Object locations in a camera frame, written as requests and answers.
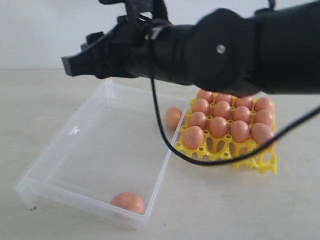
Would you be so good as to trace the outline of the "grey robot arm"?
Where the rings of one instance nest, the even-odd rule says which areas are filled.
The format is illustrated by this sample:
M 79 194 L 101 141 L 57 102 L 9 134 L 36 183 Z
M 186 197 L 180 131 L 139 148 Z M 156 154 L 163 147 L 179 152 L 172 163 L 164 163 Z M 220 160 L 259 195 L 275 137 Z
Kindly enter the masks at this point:
M 162 0 L 126 0 L 107 33 L 86 37 L 81 51 L 62 58 L 69 76 L 154 78 L 245 97 L 320 92 L 320 3 L 252 17 L 219 8 L 198 23 L 174 25 Z

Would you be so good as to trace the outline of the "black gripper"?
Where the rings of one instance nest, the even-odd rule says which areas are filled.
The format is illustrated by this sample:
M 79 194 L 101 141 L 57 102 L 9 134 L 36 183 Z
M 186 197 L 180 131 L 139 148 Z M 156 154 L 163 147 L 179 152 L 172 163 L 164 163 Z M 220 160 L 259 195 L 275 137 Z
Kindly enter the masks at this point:
M 111 77 L 134 79 L 160 76 L 156 49 L 149 52 L 149 39 L 155 40 L 160 19 L 139 15 L 138 26 L 133 27 L 126 15 L 117 18 L 116 25 L 108 32 L 98 31 L 88 34 L 81 51 L 61 58 L 68 76 L 94 76 L 97 79 Z

